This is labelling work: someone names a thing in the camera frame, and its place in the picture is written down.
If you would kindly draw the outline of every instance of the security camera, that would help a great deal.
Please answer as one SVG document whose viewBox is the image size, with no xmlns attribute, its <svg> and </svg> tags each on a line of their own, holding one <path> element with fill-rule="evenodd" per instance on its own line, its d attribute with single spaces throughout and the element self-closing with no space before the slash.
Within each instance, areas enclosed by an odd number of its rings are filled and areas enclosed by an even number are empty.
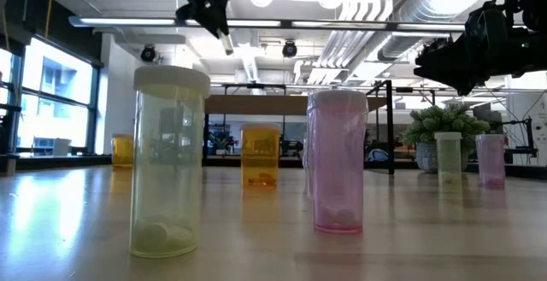
<svg viewBox="0 0 547 281">
<path fill-rule="evenodd" d="M 292 58 L 297 55 L 297 46 L 294 44 L 294 41 L 285 41 L 285 46 L 283 46 L 283 56 L 287 58 Z"/>
<path fill-rule="evenodd" d="M 144 46 L 143 52 L 140 53 L 140 58 L 144 62 L 154 62 L 157 55 L 156 51 L 154 50 L 154 47 L 155 46 L 153 44 L 147 44 Z"/>
</svg>

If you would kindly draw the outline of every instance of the green-tinted container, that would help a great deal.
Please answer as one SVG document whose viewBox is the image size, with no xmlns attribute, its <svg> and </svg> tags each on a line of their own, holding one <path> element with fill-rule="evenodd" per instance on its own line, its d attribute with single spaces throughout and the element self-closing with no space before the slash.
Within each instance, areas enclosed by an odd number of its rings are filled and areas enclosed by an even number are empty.
<svg viewBox="0 0 547 281">
<path fill-rule="evenodd" d="M 462 149 L 460 132 L 437 132 L 438 186 L 442 190 L 462 187 Z"/>
</svg>

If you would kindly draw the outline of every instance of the potted plant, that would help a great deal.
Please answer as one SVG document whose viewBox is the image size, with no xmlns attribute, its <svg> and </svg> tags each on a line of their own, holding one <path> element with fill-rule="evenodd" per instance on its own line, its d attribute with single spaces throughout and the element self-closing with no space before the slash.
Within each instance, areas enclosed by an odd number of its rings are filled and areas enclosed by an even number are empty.
<svg viewBox="0 0 547 281">
<path fill-rule="evenodd" d="M 446 109 L 438 106 L 412 111 L 414 120 L 403 134 L 404 144 L 416 145 L 418 167 L 428 173 L 437 172 L 437 145 L 435 132 L 462 134 L 462 170 L 468 165 L 468 155 L 475 150 L 475 136 L 490 129 L 488 123 L 466 114 L 469 107 L 451 104 Z"/>
</svg>

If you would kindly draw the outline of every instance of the ceiling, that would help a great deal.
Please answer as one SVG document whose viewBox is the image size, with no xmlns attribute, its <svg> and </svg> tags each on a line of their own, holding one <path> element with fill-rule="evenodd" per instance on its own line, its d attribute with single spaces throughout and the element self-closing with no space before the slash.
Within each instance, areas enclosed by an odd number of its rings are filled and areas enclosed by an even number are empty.
<svg viewBox="0 0 547 281">
<path fill-rule="evenodd" d="M 186 0 L 56 0 L 75 14 L 82 16 L 101 17 L 173 17 L 174 11 L 184 4 Z M 476 9 L 484 0 L 479 0 L 466 12 L 456 17 L 457 21 L 465 21 L 468 11 Z M 300 2 L 293 0 L 273 0 L 267 7 L 259 8 L 251 0 L 230 0 L 227 15 L 228 18 L 238 19 L 293 19 L 293 20 L 336 20 L 342 13 L 342 5 L 335 9 L 325 9 L 324 3 Z M 160 37 L 158 49 L 162 52 L 176 52 L 176 44 L 170 44 L 169 37 L 184 36 L 188 49 L 196 56 L 199 63 L 211 75 L 212 80 L 230 79 L 238 70 L 244 70 L 246 61 L 239 57 L 226 57 L 221 43 L 201 28 L 123 28 L 121 38 L 116 42 L 124 44 L 126 50 L 132 50 L 134 55 L 140 53 L 145 42 L 143 37 Z M 325 49 L 330 32 L 326 31 L 296 31 L 279 29 L 258 29 L 253 32 L 258 36 L 258 44 L 262 48 L 260 54 L 254 58 L 259 71 L 282 71 L 293 73 L 295 63 L 298 60 L 315 61 Z M 286 40 L 294 40 L 298 47 L 297 57 L 287 59 L 281 55 L 282 47 Z M 383 76 L 394 81 L 394 85 L 424 85 L 421 78 L 413 75 L 415 65 L 412 51 L 385 70 Z M 285 73 L 279 81 L 287 81 Z M 430 81 L 426 85 L 435 85 Z"/>
</svg>

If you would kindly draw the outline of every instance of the green plant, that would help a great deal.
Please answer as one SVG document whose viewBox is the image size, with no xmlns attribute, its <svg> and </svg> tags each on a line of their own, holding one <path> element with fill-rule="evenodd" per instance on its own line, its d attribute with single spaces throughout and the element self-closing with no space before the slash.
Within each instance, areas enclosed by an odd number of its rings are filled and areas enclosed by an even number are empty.
<svg viewBox="0 0 547 281">
<path fill-rule="evenodd" d="M 414 121 L 403 134 L 404 144 L 435 143 L 435 132 L 460 132 L 462 149 L 471 152 L 475 148 L 475 136 L 490 129 L 488 123 L 466 114 L 469 107 L 451 104 L 447 109 L 438 106 L 413 110 Z"/>
</svg>

